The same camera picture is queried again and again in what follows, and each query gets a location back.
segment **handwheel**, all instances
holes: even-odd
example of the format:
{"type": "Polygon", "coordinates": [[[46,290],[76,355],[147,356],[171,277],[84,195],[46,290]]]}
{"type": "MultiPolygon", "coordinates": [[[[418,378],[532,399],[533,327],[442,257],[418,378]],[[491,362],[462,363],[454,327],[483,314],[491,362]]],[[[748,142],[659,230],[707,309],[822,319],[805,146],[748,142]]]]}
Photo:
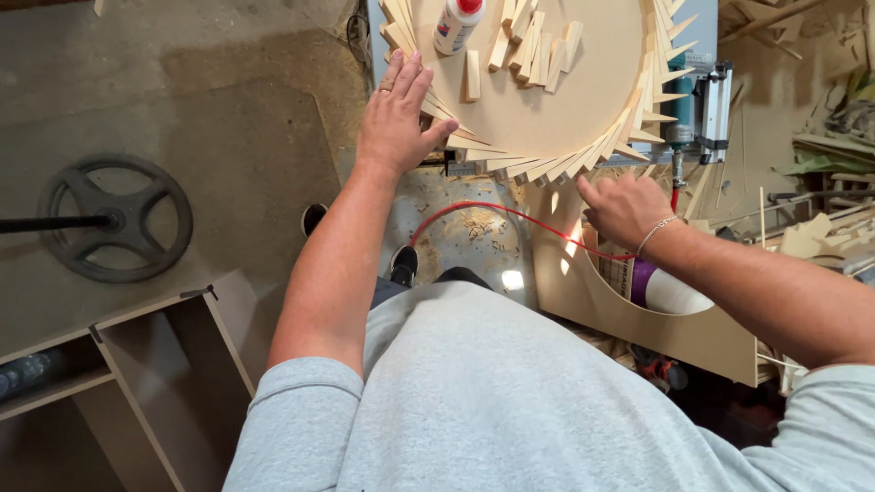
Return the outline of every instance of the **handwheel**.
{"type": "Polygon", "coordinates": [[[83,229],[69,241],[62,230],[40,232],[44,245],[64,266],[85,278],[111,284],[140,282],[170,269],[185,254],[192,240],[194,220],[185,192],[170,174],[141,158],[122,154],[101,154],[83,158],[49,179],[39,197],[37,215],[58,217],[65,192],[73,196],[81,215],[108,215],[110,224],[83,229]],[[117,195],[101,190],[88,173],[108,168],[139,172],[152,179],[142,190],[117,195]],[[165,196],[176,208],[177,232],[165,249],[146,227],[146,219],[165,196]],[[101,266],[88,256],[104,246],[116,246],[143,258],[147,265],[134,269],[101,266]]]}

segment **shoe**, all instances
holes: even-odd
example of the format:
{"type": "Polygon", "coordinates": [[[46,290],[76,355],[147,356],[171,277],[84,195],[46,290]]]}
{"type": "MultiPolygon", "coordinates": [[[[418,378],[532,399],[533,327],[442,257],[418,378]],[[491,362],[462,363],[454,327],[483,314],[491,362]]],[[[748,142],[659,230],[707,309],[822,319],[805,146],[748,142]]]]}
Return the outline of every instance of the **shoe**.
{"type": "Polygon", "coordinates": [[[419,269],[419,256],[412,246],[402,246],[392,255],[392,273],[388,279],[405,287],[413,286],[413,279],[417,277],[419,269]]]}
{"type": "Polygon", "coordinates": [[[325,217],[327,213],[328,207],[321,203],[307,207],[304,214],[301,215],[301,230],[304,232],[304,235],[310,237],[313,231],[316,230],[316,226],[322,221],[322,217],[325,217]]]}

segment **circular mdf board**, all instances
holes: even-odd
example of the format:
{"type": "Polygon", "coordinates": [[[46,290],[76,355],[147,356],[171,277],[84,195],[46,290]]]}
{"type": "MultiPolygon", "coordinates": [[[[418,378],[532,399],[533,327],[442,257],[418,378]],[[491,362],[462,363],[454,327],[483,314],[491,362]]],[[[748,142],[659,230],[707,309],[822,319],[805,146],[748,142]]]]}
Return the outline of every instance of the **circular mdf board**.
{"type": "Polygon", "coordinates": [[[641,0],[540,0],[543,31],[560,39],[571,21],[583,25],[571,71],[561,74],[555,94],[525,88],[508,69],[488,70],[501,28],[504,0],[485,0],[486,15],[466,49],[479,52],[480,99],[465,99],[465,50],[444,56],[433,35],[445,0],[414,0],[412,22],[423,63],[433,67],[435,94],[479,139],[512,154],[553,158],[579,151],[613,125],[627,105],[641,71],[645,8],[641,0]]]}

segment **dark pants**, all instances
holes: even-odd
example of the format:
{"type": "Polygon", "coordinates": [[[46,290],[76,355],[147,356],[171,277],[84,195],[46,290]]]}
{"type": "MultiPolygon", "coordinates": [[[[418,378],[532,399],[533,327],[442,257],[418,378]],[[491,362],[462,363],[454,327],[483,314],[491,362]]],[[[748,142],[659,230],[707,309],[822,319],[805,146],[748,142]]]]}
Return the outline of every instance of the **dark pants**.
{"type": "MultiPolygon", "coordinates": [[[[462,266],[454,266],[450,268],[448,271],[445,271],[441,274],[440,277],[435,280],[435,284],[439,282],[450,282],[452,280],[461,280],[463,282],[470,282],[475,285],[479,285],[484,289],[492,290],[492,287],[489,286],[482,278],[478,277],[476,273],[471,271],[469,268],[465,268],[462,266]]],[[[386,302],[389,299],[392,299],[394,296],[400,294],[401,292],[407,291],[409,287],[405,287],[401,284],[396,284],[391,280],[386,280],[385,278],[377,277],[377,286],[374,288],[374,298],[371,300],[371,309],[379,306],[380,304],[386,302]]]]}

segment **forearm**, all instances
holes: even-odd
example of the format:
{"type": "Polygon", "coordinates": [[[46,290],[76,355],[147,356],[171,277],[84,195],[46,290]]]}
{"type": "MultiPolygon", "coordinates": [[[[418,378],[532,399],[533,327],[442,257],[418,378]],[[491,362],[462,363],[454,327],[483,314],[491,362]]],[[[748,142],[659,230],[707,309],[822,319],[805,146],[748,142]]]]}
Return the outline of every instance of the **forearm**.
{"type": "Polygon", "coordinates": [[[806,367],[875,363],[875,291],[865,285],[681,223],[657,232],[644,257],[806,367]]]}
{"type": "Polygon", "coordinates": [[[356,166],[291,272],[268,367],[301,356],[362,374],[365,323],[398,177],[356,166]]]}

